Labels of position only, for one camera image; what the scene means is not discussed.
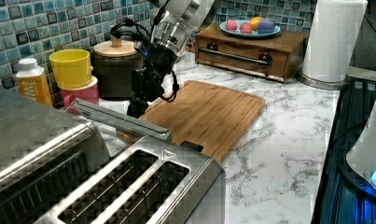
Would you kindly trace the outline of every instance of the white bottle cap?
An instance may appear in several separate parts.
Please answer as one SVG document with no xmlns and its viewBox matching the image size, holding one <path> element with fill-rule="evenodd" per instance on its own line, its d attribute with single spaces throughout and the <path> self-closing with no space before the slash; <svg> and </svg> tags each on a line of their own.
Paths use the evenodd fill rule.
<svg viewBox="0 0 376 224">
<path fill-rule="evenodd" d="M 30 71 L 38 67 L 38 63 L 34 58 L 22 59 L 19 61 L 21 71 Z"/>
<path fill-rule="evenodd" d="M 19 72 L 16 77 L 32 77 L 42 75 L 44 68 L 38 66 L 38 62 L 35 58 L 26 58 L 19 61 Z"/>
</svg>

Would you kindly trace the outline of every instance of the red container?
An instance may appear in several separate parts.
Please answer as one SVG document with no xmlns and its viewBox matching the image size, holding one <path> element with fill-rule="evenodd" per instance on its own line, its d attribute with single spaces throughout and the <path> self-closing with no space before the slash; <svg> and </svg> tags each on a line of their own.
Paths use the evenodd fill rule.
<svg viewBox="0 0 376 224">
<path fill-rule="evenodd" d="M 91 83 L 84 87 L 68 90 L 60 89 L 60 93 L 62 95 L 65 108 L 68 108 L 68 106 L 72 104 L 72 102 L 74 102 L 76 98 L 91 102 L 96 105 L 98 105 L 99 103 L 98 85 L 96 77 L 92 77 Z"/>
</svg>

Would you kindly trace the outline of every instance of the wall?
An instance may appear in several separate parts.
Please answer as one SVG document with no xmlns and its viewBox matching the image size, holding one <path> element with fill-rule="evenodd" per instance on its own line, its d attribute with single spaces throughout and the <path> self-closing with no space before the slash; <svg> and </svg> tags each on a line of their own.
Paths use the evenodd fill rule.
<svg viewBox="0 0 376 224">
<path fill-rule="evenodd" d="M 149 27 L 156 9 L 145 0 L 0 0 L 0 78 L 15 87 L 19 60 L 37 59 L 48 74 L 53 104 L 61 101 L 49 55 L 61 49 L 88 49 L 110 39 L 109 27 L 129 15 Z"/>
<path fill-rule="evenodd" d="M 282 30 L 310 32 L 316 0 L 230 0 L 222 1 L 217 23 L 228 19 L 274 19 Z"/>
<path fill-rule="evenodd" d="M 285 30 L 309 32 L 316 0 L 222 1 L 216 21 L 269 17 Z M 156 9 L 146 0 L 0 0 L 0 78 L 15 87 L 19 60 L 37 59 L 48 74 L 53 103 L 61 96 L 49 55 L 61 49 L 88 49 L 109 40 L 109 26 L 129 16 L 149 28 Z"/>
</svg>

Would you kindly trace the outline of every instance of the stovetop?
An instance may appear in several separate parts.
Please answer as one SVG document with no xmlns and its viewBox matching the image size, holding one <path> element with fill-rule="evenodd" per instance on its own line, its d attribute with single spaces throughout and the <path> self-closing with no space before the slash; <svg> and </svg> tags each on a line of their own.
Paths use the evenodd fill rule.
<svg viewBox="0 0 376 224">
<path fill-rule="evenodd" d="M 352 78 L 341 91 L 312 223 L 376 223 L 376 194 L 368 193 L 372 190 L 362 179 L 347 175 L 343 165 L 375 100 L 375 81 Z"/>
</svg>

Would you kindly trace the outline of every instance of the marble countertop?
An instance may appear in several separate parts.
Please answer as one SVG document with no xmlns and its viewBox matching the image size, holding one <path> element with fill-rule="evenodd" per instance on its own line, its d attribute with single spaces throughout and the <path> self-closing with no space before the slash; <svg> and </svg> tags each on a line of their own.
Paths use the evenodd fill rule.
<svg viewBox="0 0 376 224">
<path fill-rule="evenodd" d="M 308 87 L 292 78 L 278 83 L 197 64 L 184 53 L 174 67 L 179 83 L 199 80 L 245 91 L 266 107 L 222 166 L 227 174 L 226 223 L 310 223 L 338 102 L 338 91 Z M 166 91 L 172 78 L 163 82 Z M 100 101 L 126 113 L 127 102 Z M 102 127 L 111 152 L 120 150 L 115 130 Z"/>
</svg>

